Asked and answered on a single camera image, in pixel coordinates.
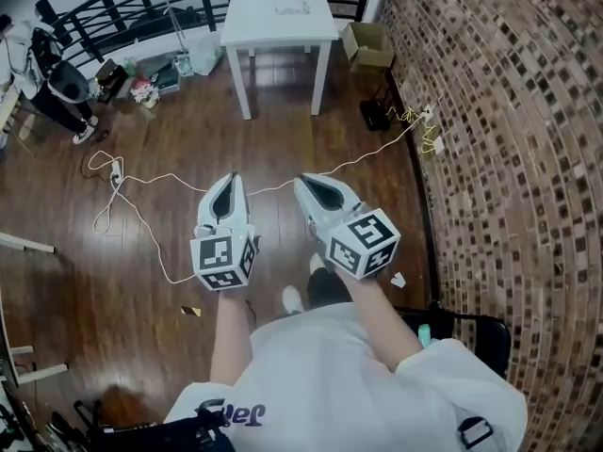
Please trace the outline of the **person's right forearm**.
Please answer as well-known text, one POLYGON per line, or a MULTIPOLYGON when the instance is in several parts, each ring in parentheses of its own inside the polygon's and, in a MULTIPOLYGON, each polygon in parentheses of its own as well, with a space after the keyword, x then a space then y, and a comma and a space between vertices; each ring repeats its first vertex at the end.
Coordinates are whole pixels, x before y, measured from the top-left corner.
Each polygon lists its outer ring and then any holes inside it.
POLYGON ((341 271, 336 274, 348 289, 376 357, 390 371, 394 372, 402 361, 422 350, 415 333, 375 280, 357 280, 341 271))

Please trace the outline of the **open cardboard box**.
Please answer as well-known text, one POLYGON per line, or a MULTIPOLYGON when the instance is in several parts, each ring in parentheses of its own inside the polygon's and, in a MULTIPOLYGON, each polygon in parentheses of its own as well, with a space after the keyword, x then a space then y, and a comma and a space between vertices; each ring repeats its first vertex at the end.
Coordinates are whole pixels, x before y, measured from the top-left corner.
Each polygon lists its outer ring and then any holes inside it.
POLYGON ((395 52, 381 24, 350 22, 341 39, 353 73, 383 74, 391 67, 395 52))

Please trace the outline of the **white pole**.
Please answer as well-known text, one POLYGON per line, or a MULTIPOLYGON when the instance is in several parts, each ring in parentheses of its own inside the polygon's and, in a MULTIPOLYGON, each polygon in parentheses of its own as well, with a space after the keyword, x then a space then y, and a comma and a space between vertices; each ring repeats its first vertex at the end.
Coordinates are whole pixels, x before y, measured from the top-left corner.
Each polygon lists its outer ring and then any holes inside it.
POLYGON ((176 67, 178 66, 183 66, 185 64, 189 64, 189 55, 188 55, 188 49, 187 47, 184 45, 183 43, 183 39, 185 38, 182 29, 180 27, 180 25, 178 24, 178 21, 176 19, 176 16, 173 12, 173 9, 171 7, 171 2, 169 0, 166 1, 166 10, 164 11, 165 14, 167 14, 171 20, 171 24, 173 27, 173 31, 176 35, 176 38, 178 39, 179 42, 179 46, 180 46, 180 50, 178 51, 178 53, 175 55, 174 57, 174 65, 176 67))

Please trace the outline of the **black equipment pile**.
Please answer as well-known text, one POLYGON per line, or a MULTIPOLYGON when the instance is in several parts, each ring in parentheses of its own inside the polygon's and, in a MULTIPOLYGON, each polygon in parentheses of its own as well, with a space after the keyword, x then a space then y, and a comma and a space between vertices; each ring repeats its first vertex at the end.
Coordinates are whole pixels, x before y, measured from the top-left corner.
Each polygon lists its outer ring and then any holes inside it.
POLYGON ((58 412, 39 430, 26 404, 5 383, 0 382, 0 452, 147 452, 143 443, 147 428, 154 423, 112 427, 100 421, 102 403, 88 407, 82 401, 73 407, 84 423, 72 426, 58 412))

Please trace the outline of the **black metal stand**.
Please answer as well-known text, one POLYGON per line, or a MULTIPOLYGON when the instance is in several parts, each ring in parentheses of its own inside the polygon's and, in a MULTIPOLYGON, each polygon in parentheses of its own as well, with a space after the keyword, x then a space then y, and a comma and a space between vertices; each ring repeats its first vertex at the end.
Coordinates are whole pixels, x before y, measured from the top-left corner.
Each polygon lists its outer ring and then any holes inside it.
POLYGON ((360 102, 359 110, 370 132, 386 132, 390 129, 398 111, 403 110, 394 75, 388 69, 381 83, 370 98, 360 102))

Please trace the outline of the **person's black trouser leg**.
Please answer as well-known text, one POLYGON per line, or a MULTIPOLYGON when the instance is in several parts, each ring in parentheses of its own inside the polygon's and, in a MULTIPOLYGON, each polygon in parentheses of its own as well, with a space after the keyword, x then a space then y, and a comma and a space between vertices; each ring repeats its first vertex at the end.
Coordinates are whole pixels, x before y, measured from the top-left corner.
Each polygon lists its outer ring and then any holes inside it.
POLYGON ((307 297, 311 309, 352 302, 347 286, 334 271, 326 267, 319 267, 311 273, 307 297))

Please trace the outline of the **person's left forearm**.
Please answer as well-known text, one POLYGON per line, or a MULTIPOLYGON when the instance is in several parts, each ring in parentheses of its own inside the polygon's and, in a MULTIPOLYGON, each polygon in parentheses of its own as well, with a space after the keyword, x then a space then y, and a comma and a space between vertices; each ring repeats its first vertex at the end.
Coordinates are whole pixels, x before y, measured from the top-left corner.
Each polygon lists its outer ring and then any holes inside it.
POLYGON ((251 327, 241 291, 221 291, 209 378, 233 386, 252 360, 251 327))

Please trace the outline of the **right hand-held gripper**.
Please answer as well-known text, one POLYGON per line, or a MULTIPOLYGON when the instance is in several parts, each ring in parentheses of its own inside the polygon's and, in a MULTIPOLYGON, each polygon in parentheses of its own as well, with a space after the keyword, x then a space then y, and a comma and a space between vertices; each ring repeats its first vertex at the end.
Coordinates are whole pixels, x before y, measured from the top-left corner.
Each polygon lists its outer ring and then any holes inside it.
POLYGON ((302 173, 294 179, 294 193, 329 263, 362 280, 392 261, 399 231, 382 209, 361 202, 347 184, 302 173))

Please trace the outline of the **white plastic bag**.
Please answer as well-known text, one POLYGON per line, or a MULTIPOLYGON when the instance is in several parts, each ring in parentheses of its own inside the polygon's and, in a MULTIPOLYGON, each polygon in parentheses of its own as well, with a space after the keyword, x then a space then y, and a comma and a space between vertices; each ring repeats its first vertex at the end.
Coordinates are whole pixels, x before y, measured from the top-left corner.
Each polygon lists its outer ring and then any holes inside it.
POLYGON ((189 58, 192 70, 202 76, 213 72, 222 57, 220 34, 210 32, 189 48, 189 58))

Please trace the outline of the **grey case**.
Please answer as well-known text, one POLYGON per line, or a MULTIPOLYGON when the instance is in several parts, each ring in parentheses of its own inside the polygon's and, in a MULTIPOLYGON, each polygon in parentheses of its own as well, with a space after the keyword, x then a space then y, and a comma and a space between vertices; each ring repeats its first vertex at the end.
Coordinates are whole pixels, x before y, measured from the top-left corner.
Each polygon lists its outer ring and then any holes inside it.
POLYGON ((150 80, 160 95, 180 89, 181 77, 176 70, 174 57, 170 54, 144 58, 137 63, 136 68, 138 75, 150 80))

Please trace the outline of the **white wooden frame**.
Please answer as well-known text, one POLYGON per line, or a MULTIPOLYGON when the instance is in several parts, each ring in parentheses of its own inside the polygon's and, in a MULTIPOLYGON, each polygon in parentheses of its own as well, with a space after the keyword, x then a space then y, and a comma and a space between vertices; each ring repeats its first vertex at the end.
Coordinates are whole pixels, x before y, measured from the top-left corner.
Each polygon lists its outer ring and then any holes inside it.
POLYGON ((13 386, 18 387, 30 382, 47 379, 69 370, 67 364, 61 363, 35 371, 19 372, 15 358, 23 355, 31 355, 34 352, 35 348, 32 346, 12 347, 10 345, 0 291, 0 381, 7 381, 13 386))
POLYGON ((47 253, 54 253, 56 251, 54 246, 4 233, 0 233, 0 246, 15 250, 37 250, 47 253))

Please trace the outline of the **flower print bag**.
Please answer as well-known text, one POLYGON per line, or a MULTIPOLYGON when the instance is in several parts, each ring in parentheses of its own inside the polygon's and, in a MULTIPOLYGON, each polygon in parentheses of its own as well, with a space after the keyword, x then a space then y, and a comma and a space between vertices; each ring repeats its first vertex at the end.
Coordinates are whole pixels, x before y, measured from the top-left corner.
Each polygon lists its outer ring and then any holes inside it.
POLYGON ((149 79, 136 79, 130 93, 138 104, 147 109, 153 108, 159 101, 159 90, 149 79))

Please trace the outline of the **white square table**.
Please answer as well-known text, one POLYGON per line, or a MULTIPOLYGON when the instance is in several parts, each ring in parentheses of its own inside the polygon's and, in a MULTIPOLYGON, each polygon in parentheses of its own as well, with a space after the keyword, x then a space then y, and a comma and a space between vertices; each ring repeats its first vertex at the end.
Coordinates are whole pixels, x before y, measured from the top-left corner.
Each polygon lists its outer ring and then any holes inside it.
POLYGON ((311 114, 319 114, 332 43, 339 39, 327 0, 230 0, 220 32, 242 118, 252 118, 237 52, 318 47, 311 114))

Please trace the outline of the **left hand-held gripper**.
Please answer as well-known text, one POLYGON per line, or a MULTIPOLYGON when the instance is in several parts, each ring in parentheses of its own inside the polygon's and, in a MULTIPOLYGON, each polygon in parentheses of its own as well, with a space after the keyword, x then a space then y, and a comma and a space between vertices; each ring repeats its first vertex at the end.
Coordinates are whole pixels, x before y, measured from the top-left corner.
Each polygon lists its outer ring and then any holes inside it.
POLYGON ((199 202, 190 250, 193 273, 208 290, 249 284, 258 254, 249 214, 243 179, 236 172, 220 178, 199 202))

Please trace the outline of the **person's white shirt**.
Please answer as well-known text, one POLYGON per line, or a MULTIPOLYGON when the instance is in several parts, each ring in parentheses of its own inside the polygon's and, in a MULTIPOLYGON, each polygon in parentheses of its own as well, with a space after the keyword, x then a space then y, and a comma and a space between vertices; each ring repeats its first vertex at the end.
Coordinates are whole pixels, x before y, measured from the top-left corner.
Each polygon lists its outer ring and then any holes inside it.
POLYGON ((484 419, 487 444, 516 452, 525 398, 461 342, 445 339, 389 369, 350 303, 281 318, 252 335, 237 382, 194 382, 169 421, 222 412, 236 452, 462 452, 460 427, 484 419))

